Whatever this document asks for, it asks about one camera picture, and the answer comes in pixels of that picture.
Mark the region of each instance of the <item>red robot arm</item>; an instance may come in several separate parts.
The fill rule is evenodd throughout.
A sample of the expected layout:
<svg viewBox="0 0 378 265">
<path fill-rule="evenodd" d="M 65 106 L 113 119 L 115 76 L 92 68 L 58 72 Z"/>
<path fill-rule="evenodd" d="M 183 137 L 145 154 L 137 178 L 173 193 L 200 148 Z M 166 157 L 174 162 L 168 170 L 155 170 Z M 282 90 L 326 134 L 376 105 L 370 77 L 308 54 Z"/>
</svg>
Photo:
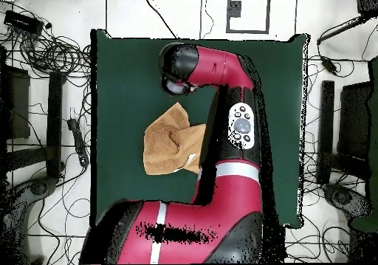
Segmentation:
<svg viewBox="0 0 378 265">
<path fill-rule="evenodd" d="M 88 234 L 81 258 L 89 258 L 88 250 L 102 244 L 106 251 L 93 264 L 256 263 L 262 236 L 260 146 L 254 85 L 246 64 L 233 53 L 170 44 L 161 51 L 159 65 L 169 94 L 217 88 L 196 196 L 191 204 L 115 204 L 97 233 Z"/>
</svg>

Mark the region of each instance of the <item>green mat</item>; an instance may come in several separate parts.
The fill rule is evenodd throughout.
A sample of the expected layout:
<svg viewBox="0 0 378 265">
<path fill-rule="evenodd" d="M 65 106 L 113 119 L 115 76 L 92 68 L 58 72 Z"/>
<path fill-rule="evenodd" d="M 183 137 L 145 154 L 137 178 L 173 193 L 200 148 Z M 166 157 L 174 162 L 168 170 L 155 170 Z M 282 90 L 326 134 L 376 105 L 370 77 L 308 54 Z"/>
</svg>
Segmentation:
<svg viewBox="0 0 378 265">
<path fill-rule="evenodd" d="M 97 31 L 97 219 L 115 201 L 190 202 L 194 173 L 145 174 L 142 153 L 147 127 L 175 102 L 188 112 L 191 125 L 206 123 L 215 90 L 169 97 L 160 88 L 160 50 L 175 40 L 112 39 Z M 308 36 L 291 42 L 181 41 L 249 56 L 262 80 L 272 145 L 276 210 L 281 224 L 298 227 L 300 113 L 303 52 Z"/>
</svg>

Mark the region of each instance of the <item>control buttons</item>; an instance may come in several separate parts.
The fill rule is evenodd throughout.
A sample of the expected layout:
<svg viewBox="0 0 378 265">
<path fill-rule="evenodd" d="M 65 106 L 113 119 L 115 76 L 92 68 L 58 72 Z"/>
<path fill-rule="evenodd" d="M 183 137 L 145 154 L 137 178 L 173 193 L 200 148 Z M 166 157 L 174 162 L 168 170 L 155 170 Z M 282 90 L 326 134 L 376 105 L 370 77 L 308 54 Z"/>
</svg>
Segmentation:
<svg viewBox="0 0 378 265">
<path fill-rule="evenodd" d="M 235 121 L 234 129 L 241 134 L 248 134 L 251 131 L 251 124 L 248 120 L 240 118 Z"/>
<path fill-rule="evenodd" d="M 228 112 L 227 140 L 237 149 L 249 150 L 255 145 L 253 110 L 244 102 L 235 103 Z"/>
</svg>

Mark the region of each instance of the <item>cloth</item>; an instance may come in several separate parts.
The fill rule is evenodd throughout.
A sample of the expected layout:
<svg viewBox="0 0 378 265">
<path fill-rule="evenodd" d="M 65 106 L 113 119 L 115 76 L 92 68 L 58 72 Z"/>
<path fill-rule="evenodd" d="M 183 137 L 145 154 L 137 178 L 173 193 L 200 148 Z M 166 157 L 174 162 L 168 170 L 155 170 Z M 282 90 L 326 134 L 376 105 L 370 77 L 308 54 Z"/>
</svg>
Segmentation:
<svg viewBox="0 0 378 265">
<path fill-rule="evenodd" d="M 176 103 L 145 130 L 145 172 L 162 175 L 183 168 L 198 174 L 205 129 L 205 124 L 190 127 L 188 113 Z"/>
</svg>

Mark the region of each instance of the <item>wire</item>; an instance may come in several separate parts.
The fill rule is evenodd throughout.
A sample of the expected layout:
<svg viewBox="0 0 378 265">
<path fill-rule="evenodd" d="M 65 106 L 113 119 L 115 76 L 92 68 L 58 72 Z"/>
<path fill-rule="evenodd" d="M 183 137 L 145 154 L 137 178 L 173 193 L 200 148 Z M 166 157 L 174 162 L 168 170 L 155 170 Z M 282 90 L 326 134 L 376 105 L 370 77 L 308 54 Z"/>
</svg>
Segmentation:
<svg viewBox="0 0 378 265">
<path fill-rule="evenodd" d="M 42 212 L 44 211 L 44 198 L 42 199 L 42 208 L 41 208 L 41 211 L 39 212 L 39 215 L 38 215 L 38 223 L 39 223 L 39 226 L 42 228 L 42 230 L 44 230 L 46 233 L 56 237 L 56 239 L 58 240 L 58 245 L 56 246 L 56 248 L 54 249 L 54 252 L 51 254 L 51 256 L 49 257 L 49 260 L 47 261 L 47 265 L 49 265 L 53 255 L 56 253 L 56 251 L 58 250 L 59 246 L 61 245 L 61 240 L 59 239 L 59 237 L 57 237 L 55 234 L 51 233 L 49 230 L 47 230 L 41 223 L 41 214 Z"/>
<path fill-rule="evenodd" d="M 369 41 L 370 41 L 370 38 L 371 36 L 373 35 L 373 32 L 378 28 L 378 24 L 375 26 L 375 28 L 373 28 L 373 30 L 371 31 L 369 37 L 368 37 L 368 40 L 366 41 L 366 45 L 365 45 L 365 49 L 363 50 L 362 54 L 361 54 L 361 58 L 366 61 L 366 59 L 364 59 L 363 55 L 365 54 L 365 51 L 366 49 L 368 48 L 368 45 L 369 45 Z"/>
<path fill-rule="evenodd" d="M 207 32 L 207 33 L 202 37 L 202 39 L 205 39 L 206 35 L 211 34 L 211 31 L 213 30 L 213 26 L 214 26 L 214 20 L 213 20 L 213 18 L 210 16 L 210 14 L 207 12 L 207 0 L 206 0 L 206 2 L 205 2 L 205 13 L 207 14 L 207 16 L 208 16 L 209 18 L 211 18 L 211 21 L 213 22 L 213 24 L 211 25 L 210 31 Z"/>
<path fill-rule="evenodd" d="M 164 25 L 168 28 L 168 30 L 171 32 L 172 36 L 177 39 L 177 36 L 172 32 L 171 28 L 168 26 L 168 24 L 165 22 L 164 18 L 162 17 L 162 15 L 159 13 L 159 11 L 157 9 L 155 9 L 149 0 L 146 0 L 147 1 L 147 4 L 148 6 L 155 11 L 155 13 L 162 19 L 162 22 L 164 23 Z"/>
</svg>

